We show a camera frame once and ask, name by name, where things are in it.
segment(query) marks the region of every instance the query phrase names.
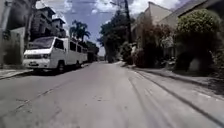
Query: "van wheel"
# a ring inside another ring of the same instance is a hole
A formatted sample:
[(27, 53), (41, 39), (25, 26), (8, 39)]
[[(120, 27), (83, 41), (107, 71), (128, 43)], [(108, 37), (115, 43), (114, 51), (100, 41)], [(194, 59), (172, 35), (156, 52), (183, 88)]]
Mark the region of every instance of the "van wheel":
[(63, 73), (63, 72), (64, 72), (64, 69), (65, 69), (65, 64), (64, 64), (64, 62), (60, 61), (60, 62), (58, 63), (57, 71), (58, 71), (59, 73)]

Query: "roof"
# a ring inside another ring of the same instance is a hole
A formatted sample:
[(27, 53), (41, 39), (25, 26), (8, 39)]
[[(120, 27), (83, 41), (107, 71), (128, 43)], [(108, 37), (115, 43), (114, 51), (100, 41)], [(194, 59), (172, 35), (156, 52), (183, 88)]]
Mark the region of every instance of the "roof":
[(182, 7), (178, 8), (176, 11), (183, 10), (182, 12), (180, 11), (180, 13), (179, 13), (179, 17), (180, 17), (180, 16), (194, 10), (194, 8), (200, 6), (201, 4), (203, 4), (207, 1), (209, 1), (209, 0), (190, 0)]
[(61, 18), (53, 19), (52, 22), (60, 21), (61, 24), (65, 24), (65, 22)]
[(48, 11), (50, 12), (52, 15), (56, 14), (50, 7), (44, 7), (44, 8), (40, 8), (40, 11)]

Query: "bush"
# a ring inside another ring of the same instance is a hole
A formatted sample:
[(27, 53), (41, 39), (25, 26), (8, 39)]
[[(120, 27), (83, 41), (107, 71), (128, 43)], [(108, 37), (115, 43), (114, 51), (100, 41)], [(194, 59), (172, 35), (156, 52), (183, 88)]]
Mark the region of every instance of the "bush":
[(145, 53), (143, 49), (138, 49), (132, 55), (134, 64), (139, 68), (147, 67)]
[(224, 46), (221, 46), (214, 54), (214, 66), (219, 78), (224, 79)]
[(210, 70), (213, 63), (210, 52), (219, 46), (220, 23), (220, 18), (206, 9), (192, 11), (179, 19), (175, 31), (179, 51), (175, 69), (188, 71), (191, 61), (198, 59), (199, 73)]
[(124, 62), (126, 62), (126, 64), (130, 64), (130, 65), (133, 64), (131, 51), (132, 51), (132, 48), (128, 43), (124, 43), (121, 46), (122, 59)]
[(198, 50), (213, 51), (217, 46), (220, 18), (206, 9), (195, 10), (178, 21), (175, 39), (195, 53)]
[(145, 66), (153, 68), (163, 61), (162, 40), (170, 36), (171, 28), (167, 25), (152, 25), (144, 21), (138, 27), (139, 47), (144, 51)]

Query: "sidewalk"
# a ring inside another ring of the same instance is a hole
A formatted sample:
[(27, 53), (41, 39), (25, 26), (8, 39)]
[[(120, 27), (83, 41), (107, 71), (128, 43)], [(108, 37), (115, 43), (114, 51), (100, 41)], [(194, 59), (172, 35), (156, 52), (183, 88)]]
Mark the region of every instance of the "sidewalk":
[(169, 77), (175, 80), (181, 80), (192, 84), (199, 84), (202, 86), (210, 86), (210, 80), (212, 80), (211, 77), (191, 77), (191, 76), (178, 75), (166, 69), (140, 69), (140, 68), (134, 68), (134, 69), (145, 71), (148, 73), (153, 73), (155, 75), (163, 77)]
[(6, 79), (10, 77), (14, 77), (17, 75), (21, 75), (24, 73), (30, 72), (30, 70), (13, 70), (13, 69), (2, 69), (0, 70), (0, 80)]

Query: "white van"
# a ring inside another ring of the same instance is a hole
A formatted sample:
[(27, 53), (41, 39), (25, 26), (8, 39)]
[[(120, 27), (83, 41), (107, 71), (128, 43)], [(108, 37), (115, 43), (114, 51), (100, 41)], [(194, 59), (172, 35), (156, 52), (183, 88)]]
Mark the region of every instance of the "white van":
[(65, 66), (87, 61), (87, 49), (68, 38), (42, 37), (30, 42), (24, 53), (23, 65), (34, 70), (62, 72)]

